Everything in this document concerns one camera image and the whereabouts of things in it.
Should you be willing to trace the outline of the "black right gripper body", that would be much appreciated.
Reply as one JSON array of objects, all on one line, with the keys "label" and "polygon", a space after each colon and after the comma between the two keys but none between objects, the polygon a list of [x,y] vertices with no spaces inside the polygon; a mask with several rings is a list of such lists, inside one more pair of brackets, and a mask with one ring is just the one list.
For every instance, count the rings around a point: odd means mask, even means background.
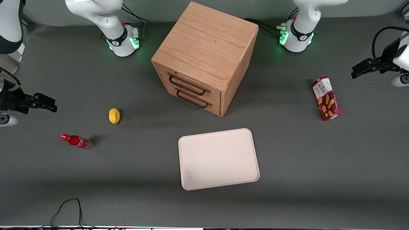
[{"label": "black right gripper body", "polygon": [[29,109],[33,108],[33,103],[29,97],[19,85],[3,85],[0,93],[0,110],[28,114]]}]

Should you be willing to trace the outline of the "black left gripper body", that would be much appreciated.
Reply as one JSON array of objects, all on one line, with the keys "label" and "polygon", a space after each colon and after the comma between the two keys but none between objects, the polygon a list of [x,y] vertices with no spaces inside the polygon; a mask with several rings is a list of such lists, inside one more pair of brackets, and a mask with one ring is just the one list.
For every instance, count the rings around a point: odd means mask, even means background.
[{"label": "black left gripper body", "polygon": [[386,72],[398,72],[401,73],[401,68],[393,63],[393,59],[397,53],[397,50],[400,45],[400,38],[395,39],[393,42],[388,44],[382,52],[380,57],[376,57],[374,48],[376,43],[377,37],[374,37],[371,47],[371,52],[373,59],[376,61],[376,69],[373,69],[373,72],[380,72],[380,74],[384,74]]}]

